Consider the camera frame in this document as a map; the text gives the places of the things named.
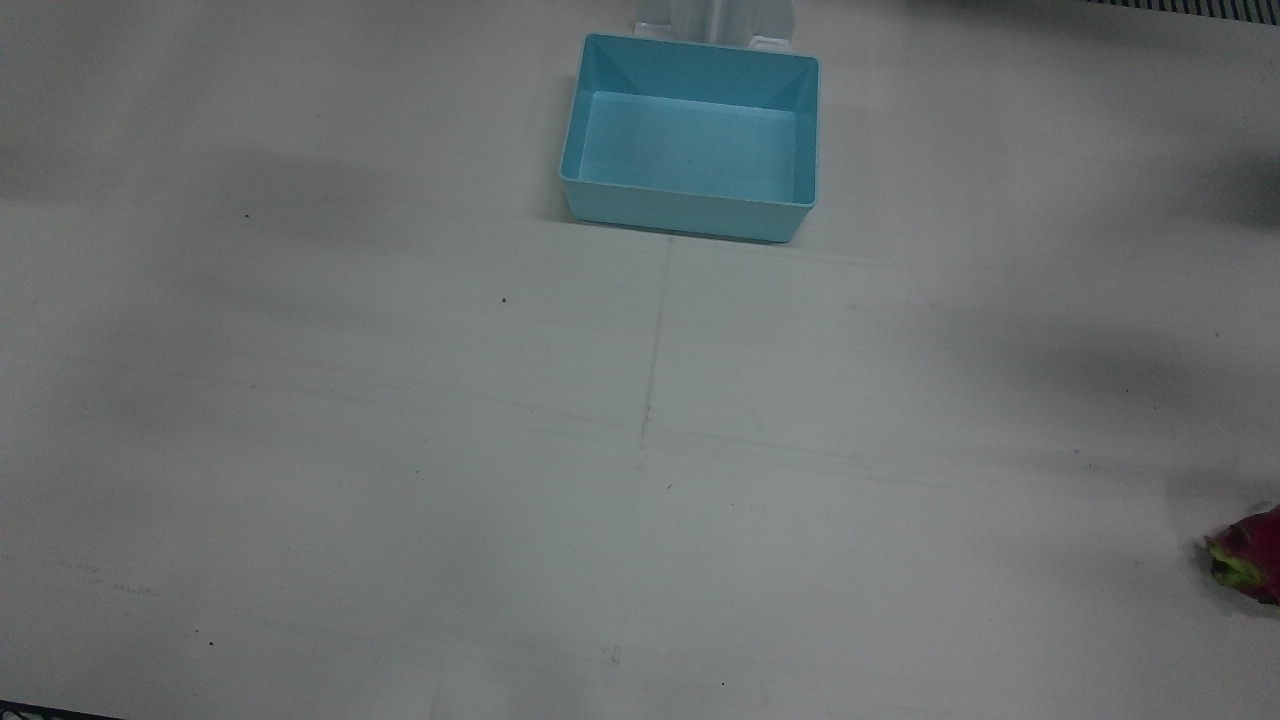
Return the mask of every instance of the white plastic stand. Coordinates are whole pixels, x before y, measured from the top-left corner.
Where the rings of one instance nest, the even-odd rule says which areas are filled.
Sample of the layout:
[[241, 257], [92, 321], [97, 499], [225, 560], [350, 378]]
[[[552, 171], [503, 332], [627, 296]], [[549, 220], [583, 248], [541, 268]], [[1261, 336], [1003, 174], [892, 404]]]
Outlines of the white plastic stand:
[[795, 27], [791, 0], [640, 0], [635, 33], [788, 53]]

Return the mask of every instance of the metal grille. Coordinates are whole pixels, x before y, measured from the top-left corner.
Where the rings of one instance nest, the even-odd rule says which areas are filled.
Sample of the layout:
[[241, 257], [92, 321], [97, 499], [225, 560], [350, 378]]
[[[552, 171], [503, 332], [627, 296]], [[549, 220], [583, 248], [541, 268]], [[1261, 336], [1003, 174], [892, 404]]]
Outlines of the metal grille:
[[1280, 0], [1085, 0], [1100, 5], [1124, 5], [1184, 15], [1225, 18], [1247, 23], [1280, 24]]

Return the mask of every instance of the dragon fruit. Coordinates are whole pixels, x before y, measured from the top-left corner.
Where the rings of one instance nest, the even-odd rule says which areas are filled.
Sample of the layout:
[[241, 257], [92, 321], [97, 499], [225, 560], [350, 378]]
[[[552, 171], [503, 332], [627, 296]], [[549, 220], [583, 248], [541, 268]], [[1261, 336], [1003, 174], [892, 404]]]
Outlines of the dragon fruit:
[[1263, 605], [1280, 605], [1280, 505], [1206, 537], [1210, 574]]

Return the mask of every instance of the pink fruit skin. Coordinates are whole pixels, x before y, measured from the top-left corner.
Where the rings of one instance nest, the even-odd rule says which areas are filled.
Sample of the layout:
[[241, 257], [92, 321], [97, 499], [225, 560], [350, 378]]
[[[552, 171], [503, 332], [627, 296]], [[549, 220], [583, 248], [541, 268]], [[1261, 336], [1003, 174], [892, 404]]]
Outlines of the pink fruit skin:
[[1280, 603], [1280, 505], [1233, 523], [1212, 539], [1228, 553], [1253, 564], [1266, 577], [1261, 585], [1238, 591], [1260, 602]]

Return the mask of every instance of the blue plastic bin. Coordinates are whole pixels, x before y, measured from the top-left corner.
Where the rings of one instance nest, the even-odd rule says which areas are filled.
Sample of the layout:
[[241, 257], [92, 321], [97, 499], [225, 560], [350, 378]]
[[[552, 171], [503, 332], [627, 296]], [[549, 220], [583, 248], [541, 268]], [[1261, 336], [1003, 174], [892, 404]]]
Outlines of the blue plastic bin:
[[589, 35], [561, 158], [584, 220], [787, 242], [818, 191], [817, 58]]

